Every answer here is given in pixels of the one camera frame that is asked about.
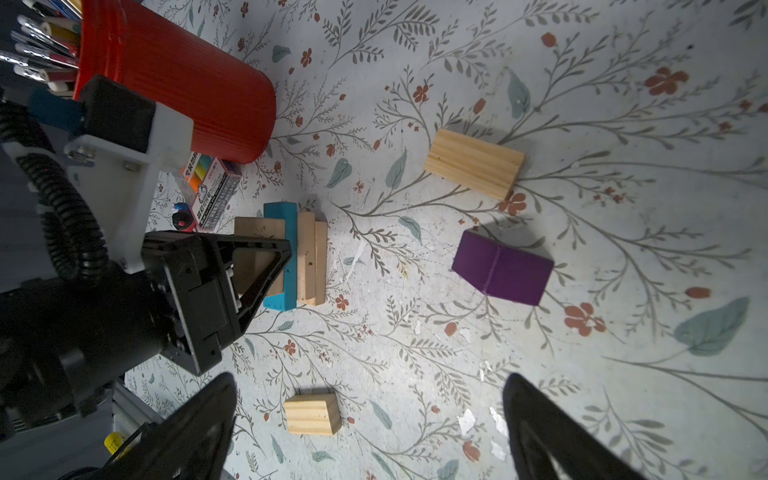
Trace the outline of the purple wood block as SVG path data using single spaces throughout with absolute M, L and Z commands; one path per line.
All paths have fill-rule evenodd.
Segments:
M 538 306 L 554 262 L 467 230 L 452 270 L 486 296 Z

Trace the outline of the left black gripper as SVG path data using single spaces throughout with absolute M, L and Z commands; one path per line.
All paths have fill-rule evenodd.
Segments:
M 239 296 L 237 249 L 276 258 Z M 116 263 L 92 288 L 34 279 L 1 295 L 1 429 L 32 425 L 73 409 L 95 411 L 119 376 L 162 354 L 194 375 L 222 360 L 281 274 L 285 239 L 156 232 L 145 238 L 145 268 Z

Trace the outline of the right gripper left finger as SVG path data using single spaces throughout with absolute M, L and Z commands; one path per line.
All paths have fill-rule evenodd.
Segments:
M 237 387 L 222 373 L 93 479 L 219 479 L 235 423 Z

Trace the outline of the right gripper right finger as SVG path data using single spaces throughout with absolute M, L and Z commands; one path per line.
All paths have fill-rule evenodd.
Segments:
M 511 374 L 503 389 L 509 445 L 520 479 L 556 479 L 558 463 L 572 479 L 639 479 L 525 377 Z

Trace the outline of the grooved wood block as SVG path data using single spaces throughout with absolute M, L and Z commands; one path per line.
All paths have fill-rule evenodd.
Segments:
M 342 426 L 335 393 L 295 395 L 284 402 L 284 411 L 295 435 L 333 436 Z
M 437 132 L 424 170 L 499 201 L 512 194 L 527 156 L 447 129 Z

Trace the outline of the teal wood block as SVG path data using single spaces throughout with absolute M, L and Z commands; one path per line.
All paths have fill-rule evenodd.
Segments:
M 287 258 L 287 250 L 280 254 L 283 292 L 267 296 L 263 306 L 279 312 L 293 310 L 297 306 L 298 207 L 293 202 L 266 203 L 264 215 L 267 219 L 279 219 L 285 222 L 284 238 L 290 243 L 291 257 Z

